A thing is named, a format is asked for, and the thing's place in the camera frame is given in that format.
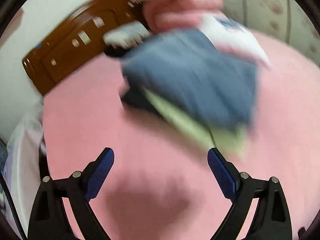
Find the brown wooden headboard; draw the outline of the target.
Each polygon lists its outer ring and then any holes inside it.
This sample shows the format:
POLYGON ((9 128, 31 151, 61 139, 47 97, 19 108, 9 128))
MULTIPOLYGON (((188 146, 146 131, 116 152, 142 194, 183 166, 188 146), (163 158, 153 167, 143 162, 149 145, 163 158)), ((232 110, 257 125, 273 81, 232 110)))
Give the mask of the brown wooden headboard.
POLYGON ((130 0, 91 0, 29 51, 22 60, 24 70, 39 93, 45 95, 105 50, 105 33, 133 21, 147 25, 140 4, 130 0))

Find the white pillow with blue print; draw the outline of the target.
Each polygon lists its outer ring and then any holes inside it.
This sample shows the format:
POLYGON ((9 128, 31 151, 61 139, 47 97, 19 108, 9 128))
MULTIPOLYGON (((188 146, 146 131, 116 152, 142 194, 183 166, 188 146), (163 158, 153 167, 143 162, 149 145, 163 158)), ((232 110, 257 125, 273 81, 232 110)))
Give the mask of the white pillow with blue print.
POLYGON ((255 36, 242 24, 223 15, 205 13, 199 30, 212 42, 215 48, 224 53, 238 55, 245 59, 262 63, 270 61, 255 36))

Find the blue denim jacket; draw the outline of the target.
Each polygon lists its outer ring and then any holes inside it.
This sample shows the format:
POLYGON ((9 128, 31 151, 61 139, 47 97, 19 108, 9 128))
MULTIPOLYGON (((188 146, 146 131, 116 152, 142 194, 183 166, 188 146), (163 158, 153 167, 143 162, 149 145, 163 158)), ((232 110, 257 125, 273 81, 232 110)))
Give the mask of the blue denim jacket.
POLYGON ((257 65, 218 51, 197 29, 153 35, 121 59, 129 84, 148 89, 203 125, 252 122, 257 65))

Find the folded pink blanket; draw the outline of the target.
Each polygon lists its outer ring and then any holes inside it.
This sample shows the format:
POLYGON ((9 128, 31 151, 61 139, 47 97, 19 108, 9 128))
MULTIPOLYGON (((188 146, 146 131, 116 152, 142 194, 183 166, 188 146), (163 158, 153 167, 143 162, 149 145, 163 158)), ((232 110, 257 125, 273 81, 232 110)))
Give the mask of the folded pink blanket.
POLYGON ((130 0, 142 3, 144 18, 153 33, 197 27, 202 14, 221 14, 223 0, 130 0))

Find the folded light green garment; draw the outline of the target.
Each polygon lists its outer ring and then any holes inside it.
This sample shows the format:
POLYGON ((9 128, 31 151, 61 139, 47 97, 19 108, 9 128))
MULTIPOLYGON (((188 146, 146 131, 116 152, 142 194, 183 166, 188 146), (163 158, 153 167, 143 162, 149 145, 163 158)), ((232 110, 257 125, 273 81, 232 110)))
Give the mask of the folded light green garment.
POLYGON ((221 153, 239 158, 245 155, 247 142, 245 127, 238 126, 227 130, 203 125, 159 95, 147 89, 144 89, 143 92, 148 102, 165 121, 202 148, 217 147, 221 153))

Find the floral wardrobe doors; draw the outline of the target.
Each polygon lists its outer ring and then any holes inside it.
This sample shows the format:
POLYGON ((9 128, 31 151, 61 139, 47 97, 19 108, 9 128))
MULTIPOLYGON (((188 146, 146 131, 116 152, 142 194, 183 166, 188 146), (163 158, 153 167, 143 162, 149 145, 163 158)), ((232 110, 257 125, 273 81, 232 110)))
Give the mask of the floral wardrobe doors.
POLYGON ((295 0, 223 0, 225 15, 291 45, 319 64, 319 33, 295 0))

